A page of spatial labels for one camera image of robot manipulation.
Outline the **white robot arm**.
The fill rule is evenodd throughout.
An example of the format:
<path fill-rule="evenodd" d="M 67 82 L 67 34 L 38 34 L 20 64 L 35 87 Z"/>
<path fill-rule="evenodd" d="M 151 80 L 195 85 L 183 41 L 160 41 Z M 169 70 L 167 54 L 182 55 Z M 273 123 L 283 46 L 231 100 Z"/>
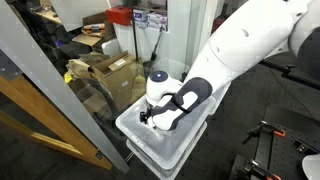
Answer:
<path fill-rule="evenodd" d="M 248 0 L 208 38 L 180 82 L 155 71 L 146 83 L 141 123 L 164 131 L 178 126 L 214 93 L 262 60 L 288 51 L 298 29 L 319 13 L 319 0 Z"/>

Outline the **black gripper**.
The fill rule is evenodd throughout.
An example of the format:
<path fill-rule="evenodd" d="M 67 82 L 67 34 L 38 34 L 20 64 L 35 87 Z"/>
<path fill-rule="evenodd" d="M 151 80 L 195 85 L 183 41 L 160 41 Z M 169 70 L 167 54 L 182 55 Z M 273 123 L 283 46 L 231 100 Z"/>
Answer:
<path fill-rule="evenodd" d="M 146 111 L 142 111 L 139 114 L 140 121 L 146 125 L 150 125 L 151 123 L 151 108 L 148 107 Z"/>

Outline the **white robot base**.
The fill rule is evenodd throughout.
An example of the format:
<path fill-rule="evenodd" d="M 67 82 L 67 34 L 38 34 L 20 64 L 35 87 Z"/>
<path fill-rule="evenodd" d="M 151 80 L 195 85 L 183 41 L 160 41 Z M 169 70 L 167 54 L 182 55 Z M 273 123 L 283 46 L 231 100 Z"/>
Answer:
<path fill-rule="evenodd" d="M 320 180 L 320 154 L 304 157 L 302 168 L 308 180 Z"/>

